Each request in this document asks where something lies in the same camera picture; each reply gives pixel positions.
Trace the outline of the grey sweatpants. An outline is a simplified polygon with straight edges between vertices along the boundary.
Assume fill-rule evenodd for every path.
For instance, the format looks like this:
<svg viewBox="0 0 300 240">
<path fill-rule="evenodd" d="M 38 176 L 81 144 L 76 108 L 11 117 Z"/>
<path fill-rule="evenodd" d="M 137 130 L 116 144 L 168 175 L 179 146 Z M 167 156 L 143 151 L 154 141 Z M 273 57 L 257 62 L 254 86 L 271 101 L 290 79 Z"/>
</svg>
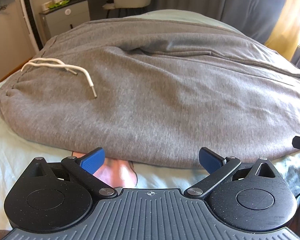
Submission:
<svg viewBox="0 0 300 240">
<path fill-rule="evenodd" d="M 294 152 L 300 69 L 237 31 L 144 18 L 84 23 L 0 88 L 0 117 L 24 139 L 69 151 L 192 168 L 207 147 L 244 162 Z"/>
</svg>

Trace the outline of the yellow curtain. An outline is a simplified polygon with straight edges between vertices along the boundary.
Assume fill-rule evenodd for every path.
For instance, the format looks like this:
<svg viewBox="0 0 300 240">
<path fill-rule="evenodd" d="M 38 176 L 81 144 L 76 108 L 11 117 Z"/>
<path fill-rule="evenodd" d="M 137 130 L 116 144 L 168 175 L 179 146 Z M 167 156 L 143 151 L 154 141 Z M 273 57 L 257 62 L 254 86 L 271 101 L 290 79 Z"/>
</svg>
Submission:
<svg viewBox="0 0 300 240">
<path fill-rule="evenodd" d="M 300 46 L 300 0 L 286 0 L 266 47 L 290 61 Z"/>
</svg>

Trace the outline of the grey curtain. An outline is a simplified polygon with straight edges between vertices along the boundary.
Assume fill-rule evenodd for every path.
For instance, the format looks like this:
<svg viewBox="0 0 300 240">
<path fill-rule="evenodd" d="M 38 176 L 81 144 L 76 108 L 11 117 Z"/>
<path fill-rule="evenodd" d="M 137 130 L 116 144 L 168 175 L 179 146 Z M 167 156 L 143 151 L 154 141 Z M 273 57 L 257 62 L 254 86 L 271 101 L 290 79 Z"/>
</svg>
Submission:
<svg viewBox="0 0 300 240">
<path fill-rule="evenodd" d="M 243 34 L 265 44 L 286 0 L 152 0 L 150 8 L 197 12 L 226 23 Z M 292 64 L 300 68 L 300 46 Z"/>
</svg>

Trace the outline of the grey bedside cabinet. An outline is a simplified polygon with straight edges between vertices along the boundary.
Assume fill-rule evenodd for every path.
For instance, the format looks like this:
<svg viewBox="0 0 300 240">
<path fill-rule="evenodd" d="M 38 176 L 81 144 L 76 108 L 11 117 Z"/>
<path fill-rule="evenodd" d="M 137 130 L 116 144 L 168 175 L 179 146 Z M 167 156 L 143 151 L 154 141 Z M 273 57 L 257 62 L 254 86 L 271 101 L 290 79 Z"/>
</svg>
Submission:
<svg viewBox="0 0 300 240">
<path fill-rule="evenodd" d="M 88 0 L 72 1 L 61 7 L 40 12 L 39 16 L 44 33 L 43 41 L 46 43 L 51 37 L 90 21 Z"/>
</svg>

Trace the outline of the white tower fan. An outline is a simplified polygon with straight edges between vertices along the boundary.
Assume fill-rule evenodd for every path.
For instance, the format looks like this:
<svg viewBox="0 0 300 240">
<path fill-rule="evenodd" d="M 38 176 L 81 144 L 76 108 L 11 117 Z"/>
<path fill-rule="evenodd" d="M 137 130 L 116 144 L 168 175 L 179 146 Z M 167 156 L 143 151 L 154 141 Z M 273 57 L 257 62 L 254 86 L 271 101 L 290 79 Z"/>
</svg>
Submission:
<svg viewBox="0 0 300 240">
<path fill-rule="evenodd" d="M 35 52 L 39 52 L 43 48 L 43 44 L 39 35 L 39 31 L 36 25 L 34 13 L 31 7 L 30 0 L 18 0 L 21 5 L 21 11 L 23 13 L 23 19 L 26 23 L 27 30 L 29 32 L 29 38 Z"/>
</svg>

